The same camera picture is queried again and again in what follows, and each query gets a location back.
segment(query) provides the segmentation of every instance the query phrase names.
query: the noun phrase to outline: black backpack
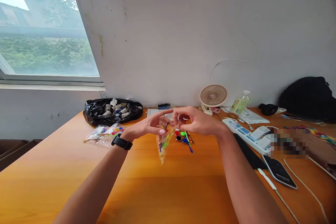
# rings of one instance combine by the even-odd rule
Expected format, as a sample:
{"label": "black backpack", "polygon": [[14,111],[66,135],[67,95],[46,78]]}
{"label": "black backpack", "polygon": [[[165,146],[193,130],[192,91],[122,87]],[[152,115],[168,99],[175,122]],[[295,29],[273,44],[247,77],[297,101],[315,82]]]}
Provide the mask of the black backpack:
{"label": "black backpack", "polygon": [[296,116],[336,123],[336,99],[323,77],[297,80],[281,94],[278,103]]}

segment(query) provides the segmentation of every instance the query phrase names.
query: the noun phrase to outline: plastic bag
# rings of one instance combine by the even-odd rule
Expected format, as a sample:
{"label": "plastic bag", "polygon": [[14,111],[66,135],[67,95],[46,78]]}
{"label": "plastic bag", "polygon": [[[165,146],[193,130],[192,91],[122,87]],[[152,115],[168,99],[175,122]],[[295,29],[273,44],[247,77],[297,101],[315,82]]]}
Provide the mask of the plastic bag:
{"label": "plastic bag", "polygon": [[121,113],[115,113],[108,116],[103,115],[105,112],[105,105],[110,104],[111,101],[112,98],[86,101],[85,109],[83,111],[85,121],[93,126],[97,126],[99,124],[112,126],[115,123],[126,123],[128,121],[139,119],[142,116],[142,104],[125,99],[117,99],[117,101],[118,104],[126,103],[126,107],[129,112],[128,116],[123,118]]}
{"label": "plastic bag", "polygon": [[86,138],[83,140],[83,142],[98,142],[99,137],[105,133],[105,131],[108,129],[105,125],[98,125],[97,128],[95,128],[89,135],[86,136]]}
{"label": "plastic bag", "polygon": [[126,129],[125,126],[120,123],[113,124],[110,128],[108,128],[100,137],[98,138],[97,144],[103,145],[106,148],[111,148],[113,139],[121,134]]}
{"label": "plastic bag", "polygon": [[159,122],[159,128],[162,128],[166,131],[164,135],[156,136],[157,149],[159,151],[159,157],[160,157],[161,164],[163,165],[163,162],[165,161],[165,157],[167,153],[167,146],[169,144],[171,137],[175,133],[175,128],[171,127],[169,124],[163,121]]}

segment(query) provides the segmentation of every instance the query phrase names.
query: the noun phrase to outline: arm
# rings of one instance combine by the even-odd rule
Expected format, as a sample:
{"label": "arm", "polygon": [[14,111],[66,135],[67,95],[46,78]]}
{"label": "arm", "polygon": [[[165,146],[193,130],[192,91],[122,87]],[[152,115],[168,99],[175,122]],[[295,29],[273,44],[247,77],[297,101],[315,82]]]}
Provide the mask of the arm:
{"label": "arm", "polygon": [[227,187],[239,223],[287,223],[230,130],[227,127],[222,129],[216,138]]}
{"label": "arm", "polygon": [[[191,124],[183,118],[189,117]],[[230,129],[194,107],[174,110],[173,120],[183,131],[215,135],[234,211],[240,224],[287,223],[278,205],[254,173]]]}
{"label": "arm", "polygon": [[[156,128],[159,120],[169,123],[164,114],[173,110],[164,110],[156,113],[128,128],[121,134],[121,138],[129,142],[147,133],[156,135],[164,134],[165,131]],[[77,191],[70,197],[63,209],[54,220],[55,224],[81,223],[94,224],[110,195],[114,182],[123,165],[127,150],[114,145],[98,166],[91,172],[87,179],[80,185]]]}

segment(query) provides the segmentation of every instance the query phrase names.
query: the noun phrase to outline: bottle label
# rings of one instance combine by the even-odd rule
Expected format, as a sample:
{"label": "bottle label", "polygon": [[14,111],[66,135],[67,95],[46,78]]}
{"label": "bottle label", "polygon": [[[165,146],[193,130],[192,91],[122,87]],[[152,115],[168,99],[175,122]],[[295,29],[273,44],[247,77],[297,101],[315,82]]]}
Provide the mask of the bottle label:
{"label": "bottle label", "polygon": [[230,109],[230,112],[240,115],[247,106],[248,100],[236,99]]}

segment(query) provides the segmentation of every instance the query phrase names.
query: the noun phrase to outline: left hand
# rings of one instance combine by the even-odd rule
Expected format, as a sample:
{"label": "left hand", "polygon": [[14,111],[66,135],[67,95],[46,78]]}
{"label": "left hand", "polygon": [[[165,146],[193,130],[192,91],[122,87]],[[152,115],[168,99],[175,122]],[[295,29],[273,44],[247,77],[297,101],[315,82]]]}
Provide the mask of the left hand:
{"label": "left hand", "polygon": [[168,117],[163,116],[165,114],[170,114],[173,111],[173,109],[169,109],[155,113],[154,115],[151,115],[150,117],[147,117],[146,119],[143,119],[142,121],[127,127],[120,137],[129,142],[133,142],[134,139],[146,135],[147,133],[154,135],[164,135],[166,131],[161,128],[157,128],[157,126],[159,125],[160,121],[174,126],[174,123],[170,121]]}

